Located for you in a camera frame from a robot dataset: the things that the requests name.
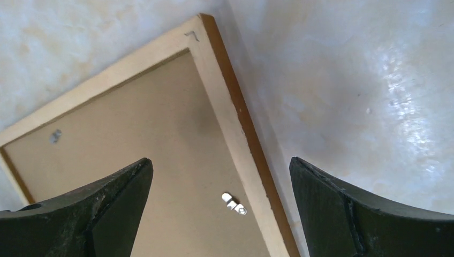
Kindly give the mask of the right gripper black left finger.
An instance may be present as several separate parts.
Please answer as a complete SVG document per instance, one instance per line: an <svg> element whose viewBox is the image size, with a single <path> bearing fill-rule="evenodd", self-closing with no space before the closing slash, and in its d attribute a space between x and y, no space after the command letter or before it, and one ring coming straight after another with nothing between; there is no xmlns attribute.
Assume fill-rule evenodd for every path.
<svg viewBox="0 0 454 257"><path fill-rule="evenodd" d="M130 256L153 179L142 158L100 180L1 211L1 256Z"/></svg>

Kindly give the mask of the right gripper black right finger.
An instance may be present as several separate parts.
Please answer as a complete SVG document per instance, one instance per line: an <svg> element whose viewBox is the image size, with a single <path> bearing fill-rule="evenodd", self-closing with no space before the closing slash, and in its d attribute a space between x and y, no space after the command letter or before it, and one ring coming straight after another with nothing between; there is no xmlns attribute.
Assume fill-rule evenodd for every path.
<svg viewBox="0 0 454 257"><path fill-rule="evenodd" d="M453 216L395 202L299 157L291 183L310 256L453 256Z"/></svg>

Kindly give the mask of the brown cardboard backing board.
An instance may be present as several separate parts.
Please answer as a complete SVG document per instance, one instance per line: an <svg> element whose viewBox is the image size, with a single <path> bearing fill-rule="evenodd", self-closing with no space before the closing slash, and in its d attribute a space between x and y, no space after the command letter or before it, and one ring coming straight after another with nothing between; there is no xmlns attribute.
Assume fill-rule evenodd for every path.
<svg viewBox="0 0 454 257"><path fill-rule="evenodd" d="M153 181L133 256L268 256L190 54L3 148L35 201L146 157Z"/></svg>

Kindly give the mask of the wooden picture frame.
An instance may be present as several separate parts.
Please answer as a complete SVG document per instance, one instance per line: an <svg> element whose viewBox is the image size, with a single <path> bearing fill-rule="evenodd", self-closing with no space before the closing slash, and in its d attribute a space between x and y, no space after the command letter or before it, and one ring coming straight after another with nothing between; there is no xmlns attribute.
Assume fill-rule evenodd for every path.
<svg viewBox="0 0 454 257"><path fill-rule="evenodd" d="M1 167L25 206L35 201L3 148L184 54L193 57L236 166L268 256L299 251L215 19L199 14L114 63L1 133Z"/></svg>

